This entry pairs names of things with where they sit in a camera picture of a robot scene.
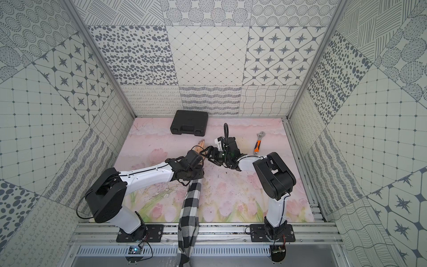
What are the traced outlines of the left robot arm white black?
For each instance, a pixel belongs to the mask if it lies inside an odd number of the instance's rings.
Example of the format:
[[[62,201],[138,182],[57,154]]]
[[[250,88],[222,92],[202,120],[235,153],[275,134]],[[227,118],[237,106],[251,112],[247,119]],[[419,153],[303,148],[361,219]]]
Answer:
[[[96,223],[113,224],[132,235],[142,229],[143,220],[123,205],[125,196],[158,183],[201,179],[202,167],[202,156],[190,150],[185,156],[143,169],[106,169],[85,194],[92,219]]]

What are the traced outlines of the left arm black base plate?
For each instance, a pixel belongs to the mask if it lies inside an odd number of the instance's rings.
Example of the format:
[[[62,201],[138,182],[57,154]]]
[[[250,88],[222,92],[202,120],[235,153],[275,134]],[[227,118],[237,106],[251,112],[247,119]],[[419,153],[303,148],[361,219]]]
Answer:
[[[123,229],[119,230],[116,238],[117,243],[136,243],[148,241],[149,243],[160,243],[163,235],[164,225],[149,224],[142,225],[132,234],[126,233]]]

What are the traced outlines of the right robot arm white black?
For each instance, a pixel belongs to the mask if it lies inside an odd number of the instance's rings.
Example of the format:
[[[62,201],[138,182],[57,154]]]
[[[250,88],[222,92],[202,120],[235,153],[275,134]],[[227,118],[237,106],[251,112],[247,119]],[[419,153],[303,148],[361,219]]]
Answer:
[[[217,166],[255,172],[264,192],[270,198],[265,227],[275,232],[282,230],[287,224],[286,199],[296,185],[296,178],[280,155],[277,152],[266,156],[243,154],[235,138],[220,137],[215,141],[215,146],[205,148],[200,155]]]

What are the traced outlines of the black white checkered sleeve forearm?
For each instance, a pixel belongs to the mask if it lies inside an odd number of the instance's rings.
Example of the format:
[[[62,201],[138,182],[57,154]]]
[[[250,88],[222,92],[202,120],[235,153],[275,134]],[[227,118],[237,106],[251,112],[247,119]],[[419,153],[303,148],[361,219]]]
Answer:
[[[190,182],[180,213],[177,231],[177,267],[190,267],[190,258],[199,233],[199,203],[202,180]]]

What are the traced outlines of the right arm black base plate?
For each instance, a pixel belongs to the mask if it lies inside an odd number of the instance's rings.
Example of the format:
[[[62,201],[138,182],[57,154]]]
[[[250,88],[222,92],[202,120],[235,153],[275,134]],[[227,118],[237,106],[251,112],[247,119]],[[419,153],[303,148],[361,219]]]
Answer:
[[[250,224],[249,235],[252,242],[295,242],[296,237],[292,225],[282,224],[273,228],[269,224]]]

